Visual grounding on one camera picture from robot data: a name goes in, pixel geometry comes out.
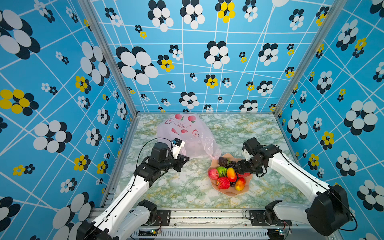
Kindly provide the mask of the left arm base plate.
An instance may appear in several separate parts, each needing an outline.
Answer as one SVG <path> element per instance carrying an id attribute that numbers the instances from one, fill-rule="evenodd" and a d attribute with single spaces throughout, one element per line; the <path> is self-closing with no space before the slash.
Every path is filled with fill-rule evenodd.
<path id="1" fill-rule="evenodd" d="M 151 212 L 145 226 L 169 226 L 171 220 L 171 210 L 156 210 Z"/>

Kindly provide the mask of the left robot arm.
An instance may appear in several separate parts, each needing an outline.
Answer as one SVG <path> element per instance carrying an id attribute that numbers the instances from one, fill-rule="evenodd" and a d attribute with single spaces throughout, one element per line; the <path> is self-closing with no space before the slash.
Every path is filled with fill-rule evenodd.
<path id="1" fill-rule="evenodd" d="M 185 142 L 155 143 L 151 154 L 139 164 L 118 197 L 91 223 L 81 224 L 73 234 L 77 240 L 127 240 L 144 224 L 157 218 L 157 205 L 139 199 L 169 170 L 181 172 L 189 157 L 181 155 Z"/>

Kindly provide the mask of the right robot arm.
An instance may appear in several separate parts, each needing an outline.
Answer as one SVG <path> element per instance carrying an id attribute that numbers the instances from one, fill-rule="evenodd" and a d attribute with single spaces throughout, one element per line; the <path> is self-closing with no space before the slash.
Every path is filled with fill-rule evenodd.
<path id="1" fill-rule="evenodd" d="M 309 174 L 289 160 L 276 145 L 261 145 L 256 138 L 244 142 L 244 159 L 238 161 L 241 174 L 250 173 L 263 177 L 268 169 L 282 175 L 309 201 L 308 204 L 285 203 L 275 200 L 265 207 L 265 221 L 275 226 L 281 221 L 310 225 L 323 236 L 330 236 L 355 217 L 350 211 L 348 196 L 339 185 L 331 186 Z"/>

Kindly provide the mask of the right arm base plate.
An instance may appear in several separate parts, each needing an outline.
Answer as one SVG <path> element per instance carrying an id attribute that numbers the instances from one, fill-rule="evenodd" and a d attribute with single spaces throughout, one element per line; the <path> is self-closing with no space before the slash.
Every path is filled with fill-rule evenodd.
<path id="1" fill-rule="evenodd" d="M 277 220 L 276 222 L 269 224 L 265 216 L 265 210 L 246 210 L 245 217 L 253 227 L 291 227 L 293 224 L 291 221 Z"/>

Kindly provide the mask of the pink plastic bag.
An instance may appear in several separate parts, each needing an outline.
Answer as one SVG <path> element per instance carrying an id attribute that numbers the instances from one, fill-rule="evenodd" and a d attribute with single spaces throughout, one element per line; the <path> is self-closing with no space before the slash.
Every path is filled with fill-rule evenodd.
<path id="1" fill-rule="evenodd" d="M 217 159 L 222 151 L 209 127 L 196 114 L 175 114 L 157 127 L 161 141 L 178 138 L 185 142 L 180 153 L 189 158 Z"/>

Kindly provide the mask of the red pomegranate fruit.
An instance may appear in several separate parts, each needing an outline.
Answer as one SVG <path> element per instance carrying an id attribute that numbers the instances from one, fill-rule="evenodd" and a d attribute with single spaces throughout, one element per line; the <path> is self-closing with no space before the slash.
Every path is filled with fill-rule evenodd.
<path id="1" fill-rule="evenodd" d="M 250 173 L 238 174 L 239 178 L 246 178 L 246 177 L 249 177 L 249 176 L 251 176 Z"/>

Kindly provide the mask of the red orange mango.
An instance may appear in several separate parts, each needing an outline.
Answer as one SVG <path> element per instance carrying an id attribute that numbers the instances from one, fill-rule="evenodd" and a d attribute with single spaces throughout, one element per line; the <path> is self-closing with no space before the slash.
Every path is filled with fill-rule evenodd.
<path id="1" fill-rule="evenodd" d="M 231 183 L 235 183 L 237 181 L 238 175 L 234 168 L 228 168 L 226 174 Z"/>

